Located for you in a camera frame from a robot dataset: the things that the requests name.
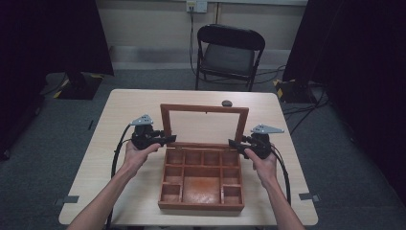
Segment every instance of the gray carpet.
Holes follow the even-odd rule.
[[[272,76],[261,75],[257,81]],[[55,87],[61,77],[48,76],[44,92]],[[47,95],[40,114],[12,146],[11,159],[0,163],[0,229],[65,228],[58,223],[61,206],[55,201],[68,194],[108,95],[115,88],[193,90],[194,78],[191,70],[118,70],[116,77],[103,80],[93,101],[56,100]],[[246,91],[241,84],[201,82],[200,88]],[[255,84],[253,91],[275,89],[268,81]],[[316,97],[321,91],[314,89]],[[306,106],[282,104],[283,109]],[[287,115],[289,128],[304,115]],[[292,135],[309,190],[321,199],[315,202],[319,223],[307,229],[406,229],[405,207],[379,169],[351,141],[349,130],[328,104],[306,117]]]

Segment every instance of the black controller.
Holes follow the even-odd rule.
[[[273,145],[269,141],[268,133],[283,132],[282,129],[258,125],[253,128],[251,136],[242,136],[241,142],[248,143],[250,145],[243,145],[236,141],[229,139],[229,146],[237,149],[237,152],[242,154],[245,159],[248,159],[245,149],[252,150],[260,159],[265,159],[271,153],[275,153]]]
[[[135,128],[131,136],[131,142],[137,150],[144,150],[155,143],[159,143],[162,147],[164,144],[176,141],[176,135],[166,137],[163,130],[154,130],[152,120],[148,115],[134,120],[132,125]]]

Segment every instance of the wooden frame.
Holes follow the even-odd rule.
[[[221,106],[205,106],[205,105],[188,105],[188,104],[169,104],[161,103],[162,123],[166,136],[172,135],[170,126],[170,111],[190,111],[190,112],[213,112],[213,113],[237,113],[239,114],[238,124],[236,129],[235,141],[241,142],[242,134],[245,129],[249,108],[248,107],[221,107]],[[228,145],[221,144],[201,144],[201,143],[183,143],[176,142],[168,144],[168,147],[193,147],[193,148],[228,148]]]
[[[161,104],[164,132],[172,135],[170,111],[237,113],[240,142],[246,107]],[[168,145],[158,205],[161,209],[241,211],[244,208],[239,154],[228,145],[175,142]]]

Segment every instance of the light wood tabletop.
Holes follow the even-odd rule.
[[[77,203],[64,204],[59,216],[60,223],[69,224],[110,180],[114,150],[130,122],[148,114],[154,122],[153,128],[162,130],[160,104],[221,106],[224,100],[231,101],[233,107],[249,107],[244,129],[246,136],[250,135],[251,128],[258,124],[285,130],[284,133],[271,134],[270,140],[281,152],[289,173],[292,207],[304,225],[316,224],[318,217],[313,201],[301,200],[299,197],[299,194],[307,194],[309,190],[275,94],[138,89],[116,89],[111,92],[69,193],[69,196],[79,196],[79,200]],[[189,122],[189,127],[193,127],[198,122]],[[132,132],[133,128],[129,129],[124,139],[129,139]],[[200,137],[199,135],[213,137],[207,134],[197,134],[197,137]],[[114,206],[112,224],[128,226],[276,225],[267,193],[253,170],[252,162],[243,159],[242,155],[240,161],[245,207],[241,212],[161,210],[158,200],[165,152],[166,147],[163,147],[150,154],[138,174],[127,184]],[[117,169],[120,168],[123,160],[124,147],[120,152]],[[278,166],[278,179],[282,190],[285,191],[280,166]]]

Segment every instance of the white wall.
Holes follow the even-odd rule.
[[[265,58],[266,54],[281,51],[288,55],[305,10],[303,0],[288,2],[293,5],[209,2],[207,13],[194,14],[194,37],[201,26],[215,22],[218,9],[218,23],[262,34],[266,41]],[[186,12],[185,1],[101,0],[98,6],[110,46],[189,50],[191,16]]]

